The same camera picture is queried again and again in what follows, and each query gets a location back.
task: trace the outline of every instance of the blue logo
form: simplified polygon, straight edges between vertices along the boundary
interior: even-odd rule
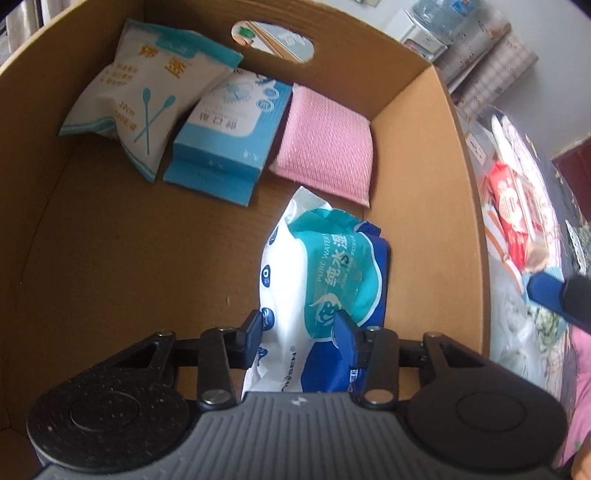
[[[256,103],[256,106],[259,107],[263,112],[271,112],[275,108],[273,102],[270,102],[269,100],[259,100]]]
[[[266,332],[267,330],[271,330],[275,325],[275,314],[273,310],[264,307],[261,309],[262,313],[262,330]]]
[[[262,269],[261,281],[262,284],[267,288],[269,288],[269,285],[271,285],[271,267],[269,265]]]
[[[451,7],[464,17],[472,13],[476,2],[474,0],[457,0],[451,4]]]
[[[258,80],[255,82],[257,85],[264,85],[273,81],[273,79],[268,79],[267,77],[259,75],[258,73],[256,74],[256,78],[258,78]]]
[[[247,82],[228,83],[223,88],[223,101],[226,103],[244,102],[251,97],[252,86]]]
[[[275,230],[273,230],[273,233],[269,239],[269,245],[272,245],[273,242],[275,242],[275,238],[277,238],[277,230],[279,230],[279,227],[275,227]]]
[[[266,88],[262,92],[269,100],[277,100],[279,98],[279,92],[276,88]]]

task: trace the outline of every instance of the teal packaging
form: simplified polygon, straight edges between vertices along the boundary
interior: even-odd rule
[[[189,116],[164,180],[247,206],[290,95],[288,85],[236,69]]]

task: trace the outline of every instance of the metal screw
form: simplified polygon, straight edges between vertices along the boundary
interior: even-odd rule
[[[383,390],[381,388],[369,390],[365,392],[363,397],[365,401],[371,403],[372,405],[384,405],[394,400],[394,394],[392,392]]]
[[[232,395],[229,391],[222,390],[221,388],[214,388],[212,390],[207,390],[201,395],[201,398],[209,405],[223,405],[230,401]]]

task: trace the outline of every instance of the cotton swab illustration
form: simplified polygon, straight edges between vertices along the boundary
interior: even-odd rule
[[[166,100],[164,101],[164,105],[162,106],[162,108],[160,110],[158,110],[158,112],[156,112],[156,114],[152,117],[152,120],[150,120],[148,122],[148,102],[150,101],[150,95],[151,95],[150,89],[149,88],[144,89],[144,103],[146,106],[146,126],[138,134],[138,136],[135,137],[134,143],[136,143],[142,137],[143,134],[146,134],[146,138],[149,138],[150,125],[152,125],[154,123],[154,121],[160,116],[160,114],[162,112],[164,112],[167,108],[170,108],[171,106],[173,106],[177,100],[177,98],[174,95],[169,95],[166,98]],[[150,147],[149,147],[149,142],[148,142],[148,155],[149,154],[150,154]]]
[[[150,114],[148,113],[148,104],[152,98],[152,91],[149,88],[145,88],[142,92],[142,98],[144,99],[145,113],[146,113],[146,154],[150,154],[150,129],[148,128],[148,119]]]

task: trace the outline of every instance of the red package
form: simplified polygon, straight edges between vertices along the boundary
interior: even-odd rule
[[[522,273],[543,270],[548,244],[532,185],[501,162],[495,163],[489,178],[513,263]]]

